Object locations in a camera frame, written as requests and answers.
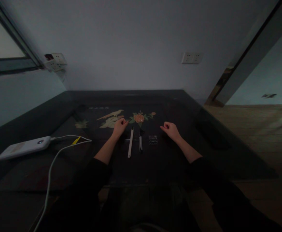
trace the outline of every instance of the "person's left hand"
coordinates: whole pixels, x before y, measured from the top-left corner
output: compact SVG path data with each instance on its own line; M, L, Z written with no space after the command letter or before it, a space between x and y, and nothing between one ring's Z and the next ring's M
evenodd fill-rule
M117 120L114 125L112 137L118 140L124 132L125 128L128 126L128 124L129 122L126 121L124 118Z

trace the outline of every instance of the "window frame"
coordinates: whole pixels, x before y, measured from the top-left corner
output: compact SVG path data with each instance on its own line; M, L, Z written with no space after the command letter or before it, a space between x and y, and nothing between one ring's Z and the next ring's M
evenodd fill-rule
M0 4L0 23L7 31L7 33L11 36L11 38L14 40L14 42L19 46L19 48L21 49L21 51L24 53L25 56L16 57L16 58L0 58L0 64L5 65L5 64L11 64L20 61L18 62L19 65L24 67L0 71L0 75L42 69L43 68L42 62L37 58L34 52L30 49L30 47L21 37L20 33L16 29L15 24L9 19L7 15L8 15L7 12Z

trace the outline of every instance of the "charging cable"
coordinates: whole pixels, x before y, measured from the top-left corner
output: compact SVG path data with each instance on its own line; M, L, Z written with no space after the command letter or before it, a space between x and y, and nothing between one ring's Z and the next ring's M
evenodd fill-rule
M53 164L54 164L56 158L58 157L59 153L60 153L62 150L66 149L66 148L73 147L73 146L76 146L76 145L79 145L79 144L82 144L82 143L87 143L87 142L91 142L91 141L92 141L92 140L90 140L90 139L87 139L87 138L84 138L84 137L78 136L78 135L65 135L65 136L62 136L62 137L53 137L53 138L51 138L51 141L53 141L53 140L55 140L55 139L60 139L60 138L68 137L68 136L81 137L81 138L83 138L83 139L85 139L85 140L87 140L87 141L85 141L85 142L80 142L80 143L76 143L76 144L72 144L72 145L70 145L70 146L66 146L66 147L60 149L60 150L57 152L56 156L54 157L54 159L53 159L53 161L52 161L52 163L51 163L51 166L50 166L50 168L49 168L48 187L47 187L47 194L46 194L46 196L45 196L44 209L43 209L42 214L41 214L41 217L40 217L40 219L39 219L39 221L38 221L38 223L37 223L37 225L36 225L36 227L35 227L35 229L34 229L34 232L37 231L37 229L38 229L38 227L39 227L39 224L40 224L40 222L42 221L42 218L44 217L44 214L45 214L46 209L47 209L48 198L49 198L49 192L50 192L50 185L51 185L51 171L52 171Z

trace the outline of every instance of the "power bank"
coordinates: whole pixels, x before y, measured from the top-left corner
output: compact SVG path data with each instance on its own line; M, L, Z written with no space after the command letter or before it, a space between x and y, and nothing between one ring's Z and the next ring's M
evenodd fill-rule
M0 160L8 160L46 149L51 141L51 136L29 140L10 145L0 154Z

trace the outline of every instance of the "person's right hand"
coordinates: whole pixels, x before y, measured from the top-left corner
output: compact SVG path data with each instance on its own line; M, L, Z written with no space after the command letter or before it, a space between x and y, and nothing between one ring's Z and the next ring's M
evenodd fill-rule
M112 133L112 137L114 137L116 140L118 140L122 133L124 132L125 128L128 126L129 122L126 121L124 118L121 118L116 121L114 124L114 129Z
M172 122L165 122L164 126L160 126L160 128L166 132L166 134L174 141L179 141L182 137L179 131L176 128L176 125Z

